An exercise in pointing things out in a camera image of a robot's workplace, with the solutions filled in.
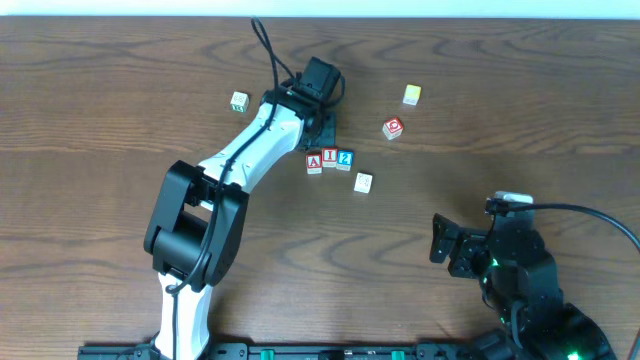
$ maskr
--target white wall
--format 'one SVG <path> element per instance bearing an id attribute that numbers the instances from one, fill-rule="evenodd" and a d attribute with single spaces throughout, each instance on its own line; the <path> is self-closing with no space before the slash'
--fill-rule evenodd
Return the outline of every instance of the white wall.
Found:
<path id="1" fill-rule="evenodd" d="M 640 19 L 640 0 L 0 0 L 0 14 Z"/>

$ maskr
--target wood grain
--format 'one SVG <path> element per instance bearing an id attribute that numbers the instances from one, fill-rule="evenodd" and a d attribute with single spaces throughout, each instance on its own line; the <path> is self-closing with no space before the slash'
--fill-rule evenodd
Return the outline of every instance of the wood grain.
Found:
<path id="1" fill-rule="evenodd" d="M 413 342 L 498 326 L 472 281 L 428 261 L 439 212 L 483 227 L 484 197 L 528 192 L 605 210 L 640 231 L 640 25 L 553 20 L 267 19 L 280 58 L 338 66 L 338 144 L 351 173 L 302 154 L 252 194 L 214 334 L 257 342 Z M 211 156 L 271 80 L 247 19 L 0 21 L 0 358 L 70 359 L 160 325 L 142 238 L 164 173 Z M 423 87 L 418 106 L 404 87 Z M 252 97 L 231 112 L 233 91 Z M 392 142 L 382 122 L 400 116 Z M 369 195 L 355 172 L 374 175 Z M 626 358 L 640 262 L 581 215 L 540 213 L 566 299 Z"/>

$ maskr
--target table surface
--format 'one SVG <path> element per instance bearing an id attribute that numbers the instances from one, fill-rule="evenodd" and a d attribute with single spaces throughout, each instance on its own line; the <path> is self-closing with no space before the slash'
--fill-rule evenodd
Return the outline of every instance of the table surface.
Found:
<path id="1" fill-rule="evenodd" d="M 553 20 L 266 19 L 277 54 L 347 79 L 351 172 L 288 154 L 252 193 L 215 290 L 215 335 L 256 342 L 466 338 L 500 325 L 474 281 L 431 264 L 431 218 L 488 227 L 486 196 L 592 206 L 640 231 L 640 25 Z M 210 157 L 272 86 L 248 19 L 0 21 L 0 358 L 140 342 L 161 288 L 142 249 L 166 170 Z M 417 106 L 402 105 L 408 83 Z M 251 96 L 232 112 L 234 91 Z M 387 141 L 383 121 L 399 116 Z M 358 171 L 374 175 L 354 193 Z M 610 225 L 540 212 L 565 298 L 619 358 L 640 327 L 640 261 Z"/>

